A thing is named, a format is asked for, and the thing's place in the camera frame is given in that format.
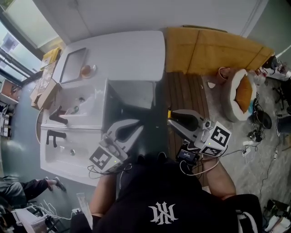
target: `white sink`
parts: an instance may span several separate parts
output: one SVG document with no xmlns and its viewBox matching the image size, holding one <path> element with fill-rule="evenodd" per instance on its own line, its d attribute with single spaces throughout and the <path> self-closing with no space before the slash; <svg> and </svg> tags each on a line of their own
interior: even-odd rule
<svg viewBox="0 0 291 233">
<path fill-rule="evenodd" d="M 40 167 L 58 176 L 96 186 L 98 180 L 89 178 L 87 167 L 92 164 L 89 158 L 98 147 L 101 131 L 51 128 L 66 133 L 66 139 L 56 138 L 57 147 L 54 148 L 52 136 L 49 137 L 49 144 L 46 144 L 48 130 L 41 129 Z"/>
<path fill-rule="evenodd" d="M 96 129 L 100 130 L 104 123 L 105 102 L 107 95 L 107 79 L 92 77 L 61 85 L 49 110 L 44 110 L 42 127 Z M 68 124 L 52 121 L 50 114 L 62 106 L 60 117 L 68 120 Z"/>
</svg>

